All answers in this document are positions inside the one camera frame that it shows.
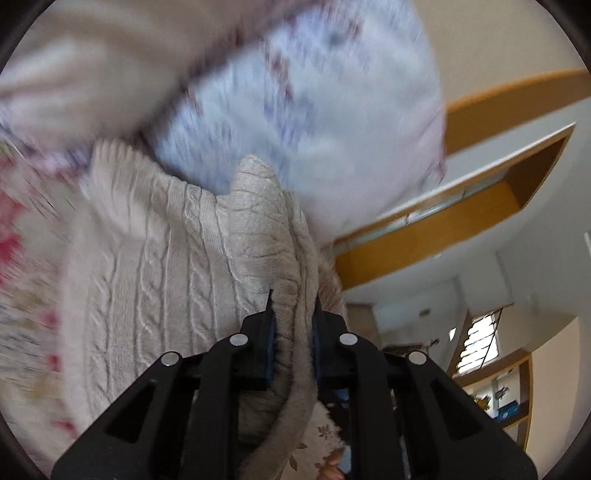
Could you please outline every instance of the white fabric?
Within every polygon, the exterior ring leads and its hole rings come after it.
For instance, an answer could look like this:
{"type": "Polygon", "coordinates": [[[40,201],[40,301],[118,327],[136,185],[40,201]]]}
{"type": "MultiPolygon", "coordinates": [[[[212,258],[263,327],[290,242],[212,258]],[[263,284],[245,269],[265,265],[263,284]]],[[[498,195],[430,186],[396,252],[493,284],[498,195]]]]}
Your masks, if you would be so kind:
{"type": "Polygon", "coordinates": [[[89,201],[74,224],[61,304],[65,399],[85,429],[162,353],[202,353],[264,310],[277,317],[275,375],[243,394],[239,434],[260,445],[242,480],[276,478],[316,403],[317,294],[344,315],[330,264],[296,199],[260,160],[241,162],[228,197],[164,174],[122,142],[95,148],[89,201]]]}
{"type": "MultiPolygon", "coordinates": [[[[57,458],[80,433],[64,405],[56,310],[70,227],[85,201],[75,171],[40,175],[1,142],[0,157],[0,244],[9,253],[0,259],[0,411],[49,478],[57,458]]],[[[324,464],[339,446],[337,427],[316,404],[281,478],[316,478],[315,465],[324,464]]]]}
{"type": "Polygon", "coordinates": [[[191,66],[301,1],[57,0],[0,75],[0,125],[45,151],[135,132],[191,66]]]}
{"type": "Polygon", "coordinates": [[[263,158],[330,242],[440,164],[443,128],[437,67],[410,2],[332,0],[194,79],[145,136],[164,167],[217,194],[244,154],[263,158]]]}

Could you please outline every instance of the white pillow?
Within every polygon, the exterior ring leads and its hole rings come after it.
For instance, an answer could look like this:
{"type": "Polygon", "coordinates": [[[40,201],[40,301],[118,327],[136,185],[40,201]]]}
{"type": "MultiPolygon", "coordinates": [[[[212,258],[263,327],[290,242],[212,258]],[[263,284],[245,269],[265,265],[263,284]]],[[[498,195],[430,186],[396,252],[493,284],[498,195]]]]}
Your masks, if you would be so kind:
{"type": "Polygon", "coordinates": [[[304,0],[57,0],[0,75],[0,125],[39,150],[137,130],[207,52],[304,0]]]}
{"type": "Polygon", "coordinates": [[[333,0],[195,79],[146,138],[165,167],[216,194],[245,154],[269,162],[325,243],[376,221],[441,165],[444,116],[410,2],[333,0]]]}

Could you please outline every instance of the floral bedsheet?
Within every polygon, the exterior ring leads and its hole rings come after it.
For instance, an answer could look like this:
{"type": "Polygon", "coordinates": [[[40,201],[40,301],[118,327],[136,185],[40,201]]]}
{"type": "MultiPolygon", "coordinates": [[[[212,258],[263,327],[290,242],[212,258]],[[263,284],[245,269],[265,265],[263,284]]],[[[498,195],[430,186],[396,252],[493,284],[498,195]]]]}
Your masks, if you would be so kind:
{"type": "MultiPolygon", "coordinates": [[[[61,400],[60,274],[83,168],[40,168],[0,142],[0,411],[47,475],[79,432],[61,400]]],[[[282,479],[314,479],[340,446],[316,405],[282,479]]]]}

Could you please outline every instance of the beige sweater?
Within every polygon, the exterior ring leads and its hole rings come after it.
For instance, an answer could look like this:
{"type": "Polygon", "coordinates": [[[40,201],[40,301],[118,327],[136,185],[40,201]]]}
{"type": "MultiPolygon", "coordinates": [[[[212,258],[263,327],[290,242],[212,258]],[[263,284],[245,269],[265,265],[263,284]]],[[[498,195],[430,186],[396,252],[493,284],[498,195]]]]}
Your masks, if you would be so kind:
{"type": "Polygon", "coordinates": [[[85,429],[163,352],[207,351],[264,310],[277,315],[271,389],[241,397],[239,433],[260,445],[241,479],[275,478],[316,401],[311,316],[344,315],[331,263],[272,170],[245,158],[227,197],[168,176],[118,142],[95,148],[63,286],[66,402],[85,429]]]}

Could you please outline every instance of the pink fabric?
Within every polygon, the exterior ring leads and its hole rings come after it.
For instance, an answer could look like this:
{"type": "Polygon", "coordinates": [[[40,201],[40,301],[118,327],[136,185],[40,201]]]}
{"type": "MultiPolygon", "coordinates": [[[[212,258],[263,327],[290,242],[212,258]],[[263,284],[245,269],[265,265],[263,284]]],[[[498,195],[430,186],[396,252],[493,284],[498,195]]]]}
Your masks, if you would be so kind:
{"type": "Polygon", "coordinates": [[[78,176],[44,174],[0,143],[0,409],[45,473],[78,435],[61,401],[57,335],[78,176]]]}

